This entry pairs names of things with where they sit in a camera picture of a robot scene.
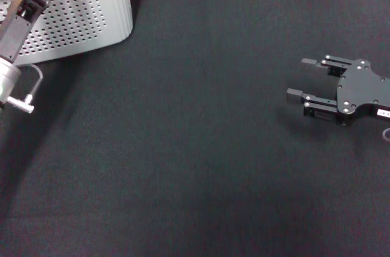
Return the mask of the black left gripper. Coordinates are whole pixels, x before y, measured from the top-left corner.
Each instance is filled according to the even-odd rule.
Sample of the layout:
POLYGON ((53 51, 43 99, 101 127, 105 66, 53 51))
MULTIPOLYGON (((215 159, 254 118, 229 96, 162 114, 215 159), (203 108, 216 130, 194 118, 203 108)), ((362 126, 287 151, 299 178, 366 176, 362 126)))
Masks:
POLYGON ((1 58, 14 63, 28 34, 50 0, 13 0, 1 23, 1 58))

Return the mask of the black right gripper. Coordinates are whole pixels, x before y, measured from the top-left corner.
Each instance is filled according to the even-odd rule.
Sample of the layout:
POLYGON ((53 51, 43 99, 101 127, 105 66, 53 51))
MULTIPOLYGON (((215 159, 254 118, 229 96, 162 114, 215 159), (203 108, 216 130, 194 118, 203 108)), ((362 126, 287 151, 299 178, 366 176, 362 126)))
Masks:
POLYGON ((337 103, 301 90, 287 89, 287 102, 302 105, 304 116, 335 121, 339 115, 345 125, 363 117, 389 120, 389 78, 374 73, 369 61, 326 55, 320 61, 303 58, 300 62, 329 76, 340 77, 337 103))

